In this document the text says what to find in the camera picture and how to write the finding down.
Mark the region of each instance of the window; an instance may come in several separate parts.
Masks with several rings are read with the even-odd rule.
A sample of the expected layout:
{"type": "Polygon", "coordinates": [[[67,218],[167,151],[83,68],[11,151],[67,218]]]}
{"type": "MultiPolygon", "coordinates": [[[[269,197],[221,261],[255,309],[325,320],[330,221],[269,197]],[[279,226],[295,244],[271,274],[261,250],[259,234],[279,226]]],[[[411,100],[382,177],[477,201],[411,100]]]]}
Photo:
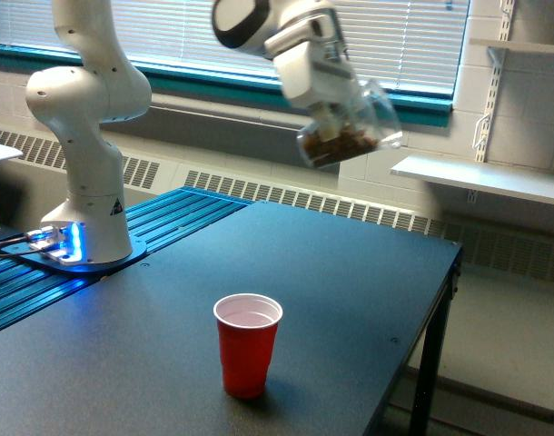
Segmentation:
{"type": "MultiPolygon", "coordinates": [[[[401,93],[452,96],[469,0],[334,0],[361,79],[401,93]]],[[[213,0],[112,0],[118,35],[135,61],[246,75],[275,83],[270,62],[225,49],[210,26],[213,0]]],[[[51,0],[0,0],[0,45],[66,51],[51,0]]]]}

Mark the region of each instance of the blue led light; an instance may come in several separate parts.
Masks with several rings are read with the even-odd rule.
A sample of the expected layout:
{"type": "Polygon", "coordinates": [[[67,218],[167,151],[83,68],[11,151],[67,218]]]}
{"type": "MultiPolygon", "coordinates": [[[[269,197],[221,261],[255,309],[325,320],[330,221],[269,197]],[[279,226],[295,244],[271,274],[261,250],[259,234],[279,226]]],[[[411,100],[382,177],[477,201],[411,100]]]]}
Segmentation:
{"type": "Polygon", "coordinates": [[[84,257],[83,255],[83,247],[81,242],[81,231],[79,229],[79,225],[77,223],[72,223],[69,226],[69,233],[70,233],[70,240],[73,252],[71,254],[72,260],[74,261],[81,261],[84,257]]]}

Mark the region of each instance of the shelf bracket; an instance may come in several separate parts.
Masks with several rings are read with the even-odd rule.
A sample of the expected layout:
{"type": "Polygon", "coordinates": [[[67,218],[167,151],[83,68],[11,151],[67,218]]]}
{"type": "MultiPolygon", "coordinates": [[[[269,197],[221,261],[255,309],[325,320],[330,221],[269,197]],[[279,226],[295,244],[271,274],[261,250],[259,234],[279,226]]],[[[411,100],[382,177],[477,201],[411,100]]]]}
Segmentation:
{"type": "Polygon", "coordinates": [[[495,68],[501,68],[503,66],[503,61],[505,60],[506,50],[504,48],[489,47],[487,49],[491,62],[495,68]]]}
{"type": "MultiPolygon", "coordinates": [[[[515,10],[516,0],[500,0],[500,9],[503,13],[501,19],[501,29],[499,34],[500,41],[509,41],[509,32],[511,30],[511,22],[513,19],[513,11],[515,10]]],[[[489,148],[491,127],[494,123],[495,107],[499,96],[499,88],[503,66],[507,50],[494,47],[488,48],[489,56],[493,62],[493,71],[491,73],[491,81],[489,91],[487,93],[487,102],[485,103],[485,111],[483,116],[475,124],[475,134],[473,136],[473,149],[476,150],[475,162],[484,163],[487,160],[487,150],[489,148]]],[[[479,193],[477,191],[469,191],[467,203],[475,204],[479,193]]]]}

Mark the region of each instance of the red cup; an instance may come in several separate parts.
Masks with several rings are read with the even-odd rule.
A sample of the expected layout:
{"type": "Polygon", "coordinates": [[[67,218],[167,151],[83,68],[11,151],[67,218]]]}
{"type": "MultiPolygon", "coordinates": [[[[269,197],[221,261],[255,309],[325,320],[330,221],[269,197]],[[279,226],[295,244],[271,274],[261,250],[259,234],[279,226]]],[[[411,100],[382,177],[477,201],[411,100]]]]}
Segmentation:
{"type": "Polygon", "coordinates": [[[265,390],[281,305],[263,295],[237,293],[219,300],[213,311],[224,390],[236,398],[258,397],[265,390]]]}

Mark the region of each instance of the teal window frame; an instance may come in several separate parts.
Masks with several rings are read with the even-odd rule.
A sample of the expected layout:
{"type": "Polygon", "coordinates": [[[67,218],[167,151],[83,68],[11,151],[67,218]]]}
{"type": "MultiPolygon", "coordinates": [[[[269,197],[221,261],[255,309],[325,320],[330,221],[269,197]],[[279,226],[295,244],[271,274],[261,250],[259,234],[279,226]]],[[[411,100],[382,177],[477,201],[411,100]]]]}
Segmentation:
{"type": "MultiPolygon", "coordinates": [[[[77,54],[13,45],[0,45],[0,68],[33,73],[58,65],[81,65],[77,54]]],[[[156,92],[174,91],[203,98],[241,101],[278,110],[291,108],[279,82],[259,76],[217,73],[164,64],[133,64],[142,71],[156,92]]],[[[436,127],[449,125],[452,99],[436,95],[398,94],[389,97],[404,124],[436,127]]]]}

